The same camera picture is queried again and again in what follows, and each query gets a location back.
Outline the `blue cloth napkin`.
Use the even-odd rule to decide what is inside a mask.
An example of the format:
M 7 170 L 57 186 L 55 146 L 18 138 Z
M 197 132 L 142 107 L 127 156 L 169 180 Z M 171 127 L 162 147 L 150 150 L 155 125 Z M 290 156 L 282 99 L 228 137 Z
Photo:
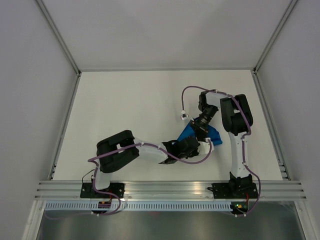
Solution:
M 201 114 L 196 118 L 190 119 L 189 122 L 187 123 L 187 125 L 184 127 L 184 129 L 180 133 L 180 135 L 178 136 L 176 141 L 181 141 L 181 140 L 183 140 L 184 138 L 187 138 L 187 137 L 195 137 L 196 138 L 195 132 L 193 131 L 193 129 L 190 126 L 190 121 L 191 120 L 196 120 L 196 119 L 211 119 L 212 120 L 212 118 L 213 118 L 212 116 L 202 115 Z M 209 135 L 205 139 L 205 142 L 206 142 L 206 140 L 210 140 L 213 143 L 214 146 L 221 145 L 223 143 L 223 141 L 222 141 L 222 139 L 220 137 L 220 133 L 214 127 L 212 127 L 210 125 L 210 123 L 209 123 L 209 126 L 208 126 Z

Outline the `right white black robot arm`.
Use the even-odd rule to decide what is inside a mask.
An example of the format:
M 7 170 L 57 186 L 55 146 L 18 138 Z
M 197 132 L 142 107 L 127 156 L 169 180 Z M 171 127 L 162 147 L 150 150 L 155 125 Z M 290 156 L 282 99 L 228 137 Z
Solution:
M 203 91 L 199 95 L 198 108 L 201 114 L 189 125 L 200 141 L 209 137 L 209 123 L 220 111 L 224 130 L 231 146 L 232 165 L 229 172 L 228 192 L 235 198 L 253 188 L 252 174 L 246 169 L 246 137 L 251 134 L 253 116 L 244 94 L 225 95 L 216 91 Z

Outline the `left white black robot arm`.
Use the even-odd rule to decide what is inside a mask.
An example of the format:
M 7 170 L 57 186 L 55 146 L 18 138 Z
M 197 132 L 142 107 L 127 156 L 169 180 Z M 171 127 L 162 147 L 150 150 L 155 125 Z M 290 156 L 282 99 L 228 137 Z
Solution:
M 200 142 L 194 136 L 151 145 L 151 142 L 135 138 L 130 130 L 99 141 L 96 144 L 98 170 L 93 175 L 92 193 L 98 198 L 106 197 L 112 174 L 134 160 L 153 160 L 158 164 L 170 165 L 178 160 L 198 156 L 201 148 Z

